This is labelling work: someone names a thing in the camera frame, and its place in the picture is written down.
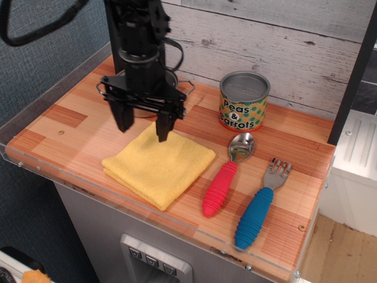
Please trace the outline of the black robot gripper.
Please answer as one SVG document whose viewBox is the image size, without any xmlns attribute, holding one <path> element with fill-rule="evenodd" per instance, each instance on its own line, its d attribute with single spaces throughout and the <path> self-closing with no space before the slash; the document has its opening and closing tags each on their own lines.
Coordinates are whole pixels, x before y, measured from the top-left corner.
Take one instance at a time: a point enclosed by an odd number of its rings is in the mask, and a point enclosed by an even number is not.
<svg viewBox="0 0 377 283">
<path fill-rule="evenodd" d="M 118 129 L 124 133 L 134 124 L 135 108 L 150 111 L 157 115 L 158 141 L 166 141 L 175 120 L 182 119 L 186 110 L 186 95 L 166 81 L 166 73 L 174 70 L 165 66 L 161 54 L 121 54 L 120 61 L 121 72 L 101 79 L 104 100 L 110 104 Z"/>
</svg>

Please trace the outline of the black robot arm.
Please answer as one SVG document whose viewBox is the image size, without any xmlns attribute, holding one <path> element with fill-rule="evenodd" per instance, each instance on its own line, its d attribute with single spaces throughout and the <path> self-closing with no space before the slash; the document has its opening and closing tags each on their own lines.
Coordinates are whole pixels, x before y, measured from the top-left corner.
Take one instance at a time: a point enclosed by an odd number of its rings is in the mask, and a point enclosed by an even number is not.
<svg viewBox="0 0 377 283">
<path fill-rule="evenodd" d="M 105 101 L 110 105 L 118 129 L 134 123 L 134 109 L 157 115 L 158 140 L 164 142 L 177 119 L 184 117 L 186 95 L 166 80 L 175 72 L 166 66 L 165 46 L 181 45 L 167 38 L 170 17 L 160 1 L 108 1 L 120 46 L 118 54 L 124 75 L 103 77 Z"/>
</svg>

